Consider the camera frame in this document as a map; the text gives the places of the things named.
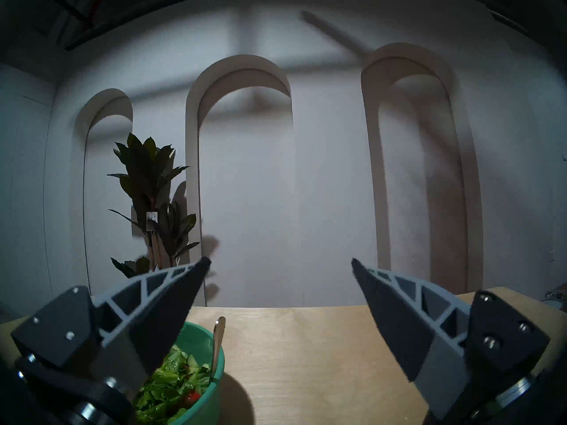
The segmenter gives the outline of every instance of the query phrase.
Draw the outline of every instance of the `teal bowl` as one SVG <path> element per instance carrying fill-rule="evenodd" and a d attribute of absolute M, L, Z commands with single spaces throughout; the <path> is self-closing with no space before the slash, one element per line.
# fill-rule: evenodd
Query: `teal bowl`
<path fill-rule="evenodd" d="M 187 354 L 193 354 L 199 365 L 211 364 L 213 357 L 213 334 L 193 323 L 185 323 L 177 340 L 177 347 Z M 211 385 L 203 396 L 171 425 L 215 425 L 221 414 L 221 394 L 219 383 L 225 373 L 225 352 L 218 357 L 217 371 Z"/>

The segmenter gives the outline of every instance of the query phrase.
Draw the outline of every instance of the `arched niche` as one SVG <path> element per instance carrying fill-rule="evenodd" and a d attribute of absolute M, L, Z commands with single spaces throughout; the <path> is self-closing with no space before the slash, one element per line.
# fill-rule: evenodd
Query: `arched niche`
<path fill-rule="evenodd" d="M 202 233 L 191 257 L 218 243 L 208 304 L 299 305 L 294 133 L 283 72 L 250 55 L 211 65 L 188 95 L 185 138 L 188 211 L 199 211 Z M 278 201 L 285 217 L 275 212 Z"/>
<path fill-rule="evenodd" d="M 84 235 L 84 159 L 88 132 L 96 121 L 102 119 L 104 112 L 110 113 L 117 105 L 113 100 L 128 96 L 116 88 L 104 89 L 91 97 L 77 114 L 73 127 L 73 153 L 69 167 L 71 185 L 69 189 L 70 202 L 70 233 L 72 241 L 72 274 L 78 283 L 88 283 L 88 267 Z"/>
<path fill-rule="evenodd" d="M 111 262 L 135 260 L 146 255 L 144 234 L 121 216 L 135 220 L 132 200 L 120 183 L 108 173 L 124 173 L 122 163 L 113 149 L 116 142 L 126 143 L 132 132 L 132 104 L 128 97 L 113 99 L 96 114 L 86 139 L 84 155 L 84 248 L 88 280 L 93 295 L 100 294 L 114 284 L 126 280 Z"/>
<path fill-rule="evenodd" d="M 453 292 L 480 289 L 478 169 L 456 75 L 429 50 L 396 43 L 367 58 L 361 80 L 379 267 Z"/>

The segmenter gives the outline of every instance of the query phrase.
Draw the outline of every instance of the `screw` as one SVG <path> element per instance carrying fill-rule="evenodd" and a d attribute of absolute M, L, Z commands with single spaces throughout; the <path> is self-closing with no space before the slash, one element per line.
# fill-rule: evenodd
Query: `screw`
<path fill-rule="evenodd" d="M 496 350 L 500 348 L 500 343 L 498 342 L 498 340 L 494 337 L 491 337 L 490 335 L 484 337 L 484 344 L 486 345 L 486 347 L 491 349 L 493 348 Z"/>
<path fill-rule="evenodd" d="M 110 388 L 113 388 L 116 385 L 116 379 L 114 379 L 112 376 L 109 376 L 104 380 L 104 383 Z"/>
<path fill-rule="evenodd" d="M 531 332 L 530 325 L 528 323 L 520 323 L 520 331 L 523 334 L 528 334 Z"/>

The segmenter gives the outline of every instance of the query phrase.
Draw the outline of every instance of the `metal spoon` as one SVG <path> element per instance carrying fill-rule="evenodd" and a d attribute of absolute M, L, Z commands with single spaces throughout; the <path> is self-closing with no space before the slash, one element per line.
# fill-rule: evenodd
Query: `metal spoon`
<path fill-rule="evenodd" d="M 225 324 L 226 319 L 224 317 L 219 317 L 214 324 L 213 330 L 213 362 L 211 364 L 211 376 L 209 383 L 213 381 L 213 376 L 217 371 L 218 356 L 221 353 L 221 343 L 222 337 L 225 334 Z"/>

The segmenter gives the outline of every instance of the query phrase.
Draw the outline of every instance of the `wooden table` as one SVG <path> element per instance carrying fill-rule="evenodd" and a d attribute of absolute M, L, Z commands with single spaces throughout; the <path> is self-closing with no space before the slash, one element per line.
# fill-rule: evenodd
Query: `wooden table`
<path fill-rule="evenodd" d="M 567 341 L 567 314 L 506 288 L 491 291 L 552 338 L 538 373 Z M 461 296 L 469 303 L 472 297 Z M 187 320 L 212 330 L 221 315 L 221 424 L 422 424 L 427 404 L 405 378 L 368 307 L 195 307 Z M 18 323 L 0 326 L 0 352 L 9 361 L 17 357 L 9 333 Z"/>

